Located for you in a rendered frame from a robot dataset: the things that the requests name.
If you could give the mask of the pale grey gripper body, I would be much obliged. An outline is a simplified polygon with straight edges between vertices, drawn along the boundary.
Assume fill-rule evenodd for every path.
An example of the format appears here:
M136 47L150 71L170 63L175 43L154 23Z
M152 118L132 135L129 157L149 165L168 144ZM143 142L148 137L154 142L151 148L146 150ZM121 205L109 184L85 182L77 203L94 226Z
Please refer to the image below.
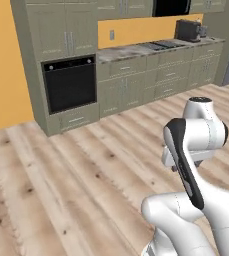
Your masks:
M194 161L194 164L196 161L204 161L204 160L212 158L214 156L214 153L215 153L214 150L190 151L190 155ZM165 146L163 149L162 163L166 167L175 166L175 162L174 162L171 152L169 151L167 146Z

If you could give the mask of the grey-green base cupboard run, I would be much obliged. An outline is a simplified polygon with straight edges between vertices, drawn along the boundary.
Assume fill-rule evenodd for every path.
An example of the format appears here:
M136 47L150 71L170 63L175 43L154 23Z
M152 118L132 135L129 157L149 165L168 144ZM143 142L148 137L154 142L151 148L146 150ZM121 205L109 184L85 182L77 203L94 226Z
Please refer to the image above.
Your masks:
M143 43L97 53L100 115L106 117L184 91L211 84L224 41L203 38L182 47L154 51Z

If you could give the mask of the black hob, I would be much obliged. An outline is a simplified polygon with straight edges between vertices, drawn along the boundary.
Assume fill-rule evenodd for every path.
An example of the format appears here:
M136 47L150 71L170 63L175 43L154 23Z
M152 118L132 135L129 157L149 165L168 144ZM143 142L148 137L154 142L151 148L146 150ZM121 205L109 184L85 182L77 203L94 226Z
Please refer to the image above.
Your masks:
M143 43L143 46L154 51L159 51L159 50L167 50L167 49L182 47L182 44L177 44L171 41L162 40L162 41L153 41L153 42Z

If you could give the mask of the black built-in oven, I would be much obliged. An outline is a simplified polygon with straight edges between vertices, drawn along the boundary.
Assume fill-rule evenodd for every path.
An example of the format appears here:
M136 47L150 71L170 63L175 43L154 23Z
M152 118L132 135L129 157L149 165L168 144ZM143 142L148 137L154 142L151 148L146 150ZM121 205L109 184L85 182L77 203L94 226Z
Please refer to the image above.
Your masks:
M97 101L96 55L41 64L49 114Z

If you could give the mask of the black microwave oven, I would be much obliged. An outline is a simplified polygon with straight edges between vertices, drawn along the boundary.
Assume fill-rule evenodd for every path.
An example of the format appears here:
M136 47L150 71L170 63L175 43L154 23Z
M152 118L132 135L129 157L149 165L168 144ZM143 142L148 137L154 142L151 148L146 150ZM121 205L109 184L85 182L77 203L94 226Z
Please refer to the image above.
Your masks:
M191 0L153 0L153 17L188 15Z

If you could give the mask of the tall grey-green cupboard unit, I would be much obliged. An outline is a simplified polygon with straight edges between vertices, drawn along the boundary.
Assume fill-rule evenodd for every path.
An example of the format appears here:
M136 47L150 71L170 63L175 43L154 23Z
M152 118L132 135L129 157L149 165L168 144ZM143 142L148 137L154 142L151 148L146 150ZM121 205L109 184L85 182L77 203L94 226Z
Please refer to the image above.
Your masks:
M41 64L98 50L97 0L10 0L34 119L52 136L99 119L96 101L50 115Z

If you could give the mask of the grey-green wall cupboards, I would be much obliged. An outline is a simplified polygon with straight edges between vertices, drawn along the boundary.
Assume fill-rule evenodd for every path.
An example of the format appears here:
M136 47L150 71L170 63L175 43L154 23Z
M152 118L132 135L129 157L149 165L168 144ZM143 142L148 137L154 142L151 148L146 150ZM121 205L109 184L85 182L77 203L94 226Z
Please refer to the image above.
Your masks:
M191 0L190 13L223 12L226 0Z
M151 17L153 0L98 0L99 20Z

